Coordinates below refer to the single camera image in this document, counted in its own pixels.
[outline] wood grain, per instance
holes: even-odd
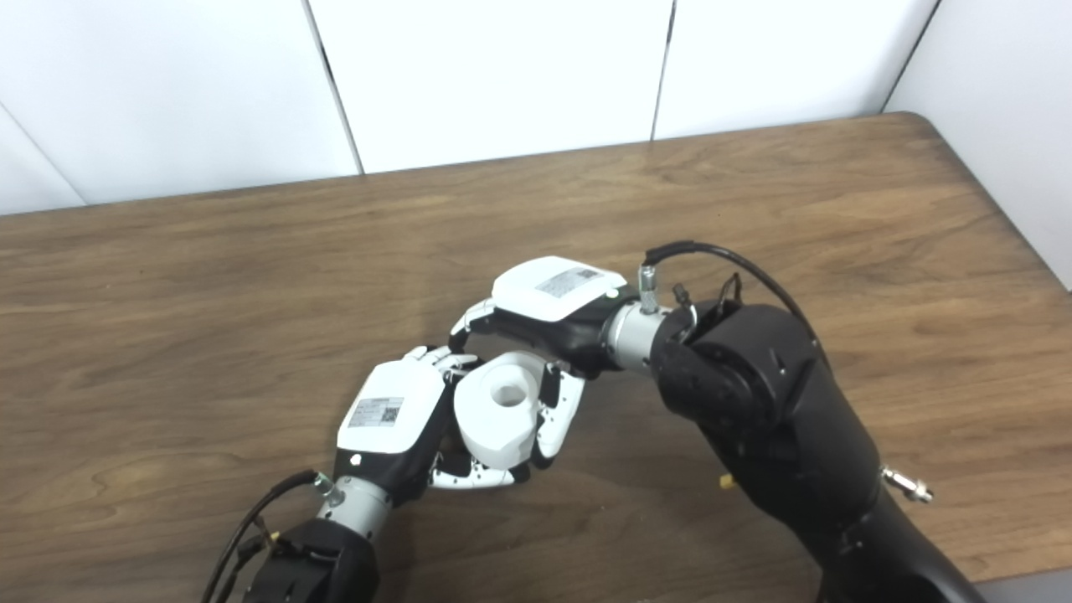
[[[1072,300],[889,115],[0,219],[0,599],[194,600],[264,489],[328,467],[375,364],[523,260],[631,275],[678,238],[796,296],[971,578],[1072,564]],[[668,271],[702,297],[729,268]],[[378,600],[812,601],[809,559],[718,474],[651,383],[606,376],[551,470],[394,513]]]

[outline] metal fitting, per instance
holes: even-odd
[[[321,492],[324,500],[327,501],[328,506],[339,506],[342,504],[342,501],[346,500],[346,492],[337,488],[331,477],[328,477],[324,473],[318,474],[316,480],[313,480],[313,487],[316,488],[316,491]]]
[[[637,284],[640,290],[640,313],[654,314],[659,310],[655,266],[641,265],[637,270]]]
[[[930,502],[935,499],[934,492],[923,483],[923,480],[912,480],[908,475],[885,465],[882,466],[881,470],[882,479],[885,480],[885,483],[900,490],[908,500],[912,502]]]

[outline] barcode label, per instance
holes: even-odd
[[[349,417],[347,427],[393,427],[404,398],[364,398]]]
[[[561,299],[570,291],[601,276],[602,273],[598,270],[593,270],[592,268],[585,268],[583,266],[575,266],[537,284],[536,291],[542,291],[548,295]]]

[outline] robotic hand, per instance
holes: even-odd
[[[657,303],[656,266],[683,253],[738,264],[788,310],[746,305],[733,275],[717,299]],[[881,464],[834,381],[803,312],[770,276],[725,248],[679,241],[652,249],[639,290],[615,273],[541,258],[500,276],[490,298],[455,325],[461,353],[472,333],[548,352],[571,373],[650,376],[666,407],[695,422],[748,498],[785,524],[823,570],[827,603],[983,603],[882,487],[929,502],[930,490]]]
[[[393,508],[428,486],[470,489],[528,477],[547,468],[569,428],[583,380],[534,354],[511,352],[487,364],[447,348],[419,347],[369,374],[339,426],[333,479],[307,471],[284,480],[243,519],[202,598],[211,600],[232,555],[237,560],[217,603],[236,576],[269,548],[245,590],[247,603],[367,603],[378,586],[373,541]],[[508,410],[496,414],[496,408]],[[458,427],[470,452],[441,452]],[[280,535],[259,519],[271,500],[311,484],[324,495],[316,517]],[[260,534],[239,545],[252,524]]]

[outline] black cable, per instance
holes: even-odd
[[[674,255],[684,255],[685,253],[710,253],[717,258],[727,260],[738,266],[741,266],[748,274],[756,278],[759,282],[763,283],[763,286],[769,289],[771,293],[785,305],[786,309],[789,310],[796,320],[804,324],[805,330],[807,330],[807,336],[812,340],[812,343],[819,351],[819,356],[822,358],[823,363],[829,365],[827,359],[827,353],[822,349],[822,343],[819,341],[819,336],[816,335],[815,329],[812,328],[812,323],[808,322],[807,317],[804,315],[804,310],[796,305],[789,292],[783,289],[778,281],[774,280],[771,275],[763,271],[762,268],[753,264],[747,258],[726,249],[725,247],[719,247],[717,245],[711,245],[710,242],[696,242],[695,240],[679,240],[664,245],[661,247],[656,247],[654,249],[649,249],[644,254],[644,266],[654,266],[659,262],[673,258]]]
[[[227,579],[223,582],[220,594],[215,598],[215,603],[225,603],[227,599],[230,598],[230,591],[235,589],[235,583],[238,580],[238,573],[241,572],[242,568],[244,568],[251,559],[256,557],[257,553],[260,553],[264,547],[265,540],[263,535],[253,536],[238,547],[238,557],[235,561],[235,565],[230,568],[230,573],[227,575]]]
[[[230,559],[230,556],[235,554],[235,549],[238,548],[238,543],[242,540],[242,534],[245,533],[245,530],[251,525],[253,525],[254,518],[256,518],[257,515],[260,515],[260,512],[264,511],[265,508],[271,503],[271,501],[283,496],[283,494],[297,488],[298,486],[312,484],[313,481],[316,480],[317,475],[319,475],[319,473],[313,471],[312,469],[295,473],[294,475],[291,475],[272,486],[272,488],[268,490],[268,494],[266,494],[264,498],[258,500],[257,503],[250,509],[249,513],[245,514],[245,517],[243,517],[238,524],[238,528],[230,536],[230,540],[227,541],[227,545],[223,547],[223,553],[220,555],[220,559],[215,562],[212,575],[208,579],[208,585],[205,587],[204,594],[202,594],[200,603],[211,602],[212,592],[215,591],[215,585],[219,584],[220,576],[223,575],[223,570],[227,567],[227,561]]]

